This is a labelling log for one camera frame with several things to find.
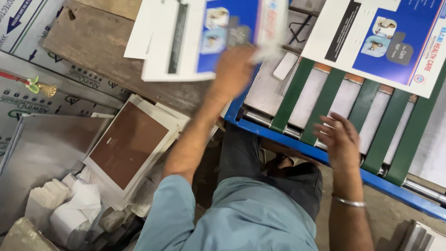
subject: green strip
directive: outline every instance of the green strip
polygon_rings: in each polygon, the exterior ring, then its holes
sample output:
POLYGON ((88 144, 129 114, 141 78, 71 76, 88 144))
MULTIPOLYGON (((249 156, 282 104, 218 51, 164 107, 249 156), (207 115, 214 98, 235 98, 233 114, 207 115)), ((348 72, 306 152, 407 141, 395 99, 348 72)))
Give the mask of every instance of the green strip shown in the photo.
POLYGON ((320 122, 319 117, 321 115, 326 116, 330 111, 344 76, 344 71, 334 68, 331 69, 331 72, 325 81, 324 87, 322 88, 321 94, 319 94, 318 101, 316 101, 316 105, 311 112, 300 141, 310 146, 314 146, 317 138, 313 135, 313 124, 320 122))
POLYGON ((283 101, 276 113, 270 128, 278 133, 283 133, 286 125, 288 124, 289 117, 293 113, 297 100, 301 95, 302 89, 313 69, 314 61, 306 58, 302 58, 299 66, 297 67, 296 74, 288 87, 288 91, 283 98, 283 101))
POLYGON ((385 180, 397 186, 403 184, 445 79, 446 63, 443 64, 430 98, 418 98, 385 180))
POLYGON ((359 92, 353 109, 351 110, 348 120, 355 126, 358 132, 364 125, 364 121, 367 118, 370 107, 375 99, 376 93, 380 87, 380 83, 366 79, 359 92))
POLYGON ((404 109, 409 101, 410 93, 395 89, 380 126, 373 138, 372 145, 367 153, 362 168, 375 175, 380 171, 381 165, 384 162, 390 142, 392 142, 395 135, 396 128, 403 116, 404 109))
POLYGON ((14 54, 17 50, 17 48, 19 47, 19 45, 22 43, 23 39, 25 38, 26 34, 28 33, 29 29, 31 28, 31 26, 33 26, 34 21, 37 19, 37 17, 39 16, 40 12, 42 11, 43 7, 45 7, 45 4, 48 2, 48 0, 45 1, 45 3, 43 3, 43 5, 41 6, 39 12, 37 12, 37 15, 34 17, 34 20, 31 22, 31 24, 28 26, 27 30, 25 31, 25 33, 23 34, 23 36, 21 37, 20 41, 17 43, 16 47, 14 48, 14 51, 12 52, 12 54, 14 54))

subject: health care poster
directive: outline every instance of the health care poster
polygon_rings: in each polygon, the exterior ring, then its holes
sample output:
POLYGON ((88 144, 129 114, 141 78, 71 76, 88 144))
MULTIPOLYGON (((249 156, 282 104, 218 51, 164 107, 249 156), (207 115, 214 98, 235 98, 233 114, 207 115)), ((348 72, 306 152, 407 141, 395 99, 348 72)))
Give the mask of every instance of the health care poster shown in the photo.
POLYGON ((327 0, 302 56, 429 98, 446 59, 446 0, 327 0))

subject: man's right hand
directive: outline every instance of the man's right hand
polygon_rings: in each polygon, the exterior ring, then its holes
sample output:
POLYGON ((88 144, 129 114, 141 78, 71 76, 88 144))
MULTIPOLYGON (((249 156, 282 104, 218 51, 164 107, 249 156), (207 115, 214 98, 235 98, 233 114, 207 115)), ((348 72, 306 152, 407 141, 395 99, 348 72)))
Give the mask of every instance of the man's right hand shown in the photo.
POLYGON ((363 201, 358 132, 341 115, 332 113, 331 117, 321 116, 321 121, 329 126, 315 124, 313 134, 327 145, 333 191, 340 198, 363 201))

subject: wooden board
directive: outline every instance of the wooden board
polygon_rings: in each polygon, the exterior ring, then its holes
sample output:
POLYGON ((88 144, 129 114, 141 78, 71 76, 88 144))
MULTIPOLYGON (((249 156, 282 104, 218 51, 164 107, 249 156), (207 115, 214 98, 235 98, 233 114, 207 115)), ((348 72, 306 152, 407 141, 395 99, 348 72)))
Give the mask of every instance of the wooden board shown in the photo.
POLYGON ((124 58, 134 22, 68 0, 43 47, 73 64, 106 76, 121 86, 191 116, 210 82, 146 83, 143 60, 124 58))
POLYGON ((79 3, 135 21, 142 0, 76 0, 79 3))

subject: black strip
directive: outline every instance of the black strip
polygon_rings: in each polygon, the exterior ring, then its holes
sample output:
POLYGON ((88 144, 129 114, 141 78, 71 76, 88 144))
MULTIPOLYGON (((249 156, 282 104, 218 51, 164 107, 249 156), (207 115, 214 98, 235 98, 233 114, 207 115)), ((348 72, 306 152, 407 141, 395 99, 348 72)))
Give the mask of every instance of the black strip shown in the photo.
POLYGON ((172 51, 170 52, 168 73, 177 73, 178 60, 180 58, 184 28, 186 25, 187 7, 187 4, 180 4, 178 8, 177 23, 175 26, 175 34, 173 35, 172 51))
POLYGON ((347 10, 342 17, 341 23, 339 24, 338 30, 336 31, 336 34, 331 41, 331 45, 328 48, 327 54, 325 55, 325 59, 336 62, 360 7, 360 3, 350 0, 347 10))

